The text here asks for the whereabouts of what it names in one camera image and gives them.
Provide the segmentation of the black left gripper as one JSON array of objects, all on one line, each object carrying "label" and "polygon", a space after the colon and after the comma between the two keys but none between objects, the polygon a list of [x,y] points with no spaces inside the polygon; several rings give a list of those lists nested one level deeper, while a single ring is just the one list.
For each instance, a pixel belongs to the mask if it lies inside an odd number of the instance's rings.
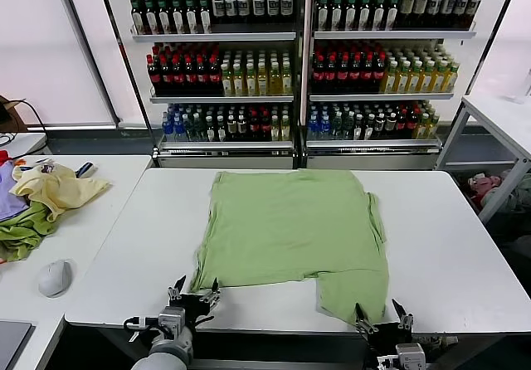
[{"label": "black left gripper", "polygon": [[217,279],[213,281],[211,289],[202,296],[182,294],[185,281],[186,276],[183,275],[173,286],[168,287],[169,305],[182,309],[186,320],[196,320],[200,316],[208,316],[212,305],[220,299]]}]

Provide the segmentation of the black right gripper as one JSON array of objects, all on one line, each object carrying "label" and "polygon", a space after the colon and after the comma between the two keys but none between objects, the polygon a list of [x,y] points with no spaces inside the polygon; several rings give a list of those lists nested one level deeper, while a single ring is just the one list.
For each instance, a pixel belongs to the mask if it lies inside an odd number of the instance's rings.
[{"label": "black right gripper", "polygon": [[355,304],[355,327],[360,333],[366,334],[370,358],[394,355],[398,344],[412,341],[413,314],[407,312],[395,299],[392,299],[392,305],[399,322],[373,325],[360,303]]}]

